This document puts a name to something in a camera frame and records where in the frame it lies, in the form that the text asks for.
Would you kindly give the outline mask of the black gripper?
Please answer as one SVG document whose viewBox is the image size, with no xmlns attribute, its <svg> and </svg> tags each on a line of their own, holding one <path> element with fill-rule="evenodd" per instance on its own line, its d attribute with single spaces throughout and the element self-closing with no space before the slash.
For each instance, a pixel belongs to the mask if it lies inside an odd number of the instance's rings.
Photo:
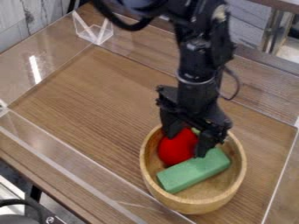
<svg viewBox="0 0 299 224">
<path fill-rule="evenodd" d="M 157 87 L 163 133 L 174 139 L 186 126 L 197 128 L 194 156 L 205 158 L 209 151 L 224 144 L 233 121 L 221 109 L 221 76 L 209 78 L 178 77 L 178 86 Z"/>
</svg>

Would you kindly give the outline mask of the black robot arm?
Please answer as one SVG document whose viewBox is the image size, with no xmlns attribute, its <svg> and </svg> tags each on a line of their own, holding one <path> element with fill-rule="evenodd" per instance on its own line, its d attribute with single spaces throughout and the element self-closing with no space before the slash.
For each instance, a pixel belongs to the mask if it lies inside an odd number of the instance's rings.
<svg viewBox="0 0 299 224">
<path fill-rule="evenodd" d="M 218 104 L 224 73 L 234 59 L 230 37 L 230 12 L 226 0 L 117 0 L 141 20 L 129 24 L 103 0 L 94 6 L 121 29 L 138 32 L 155 18 L 169 17 L 179 48 L 175 87 L 161 85 L 159 97 L 163 133 L 175 138 L 186 125 L 201 131 L 193 155 L 204 158 L 225 142 L 233 121 Z"/>
</svg>

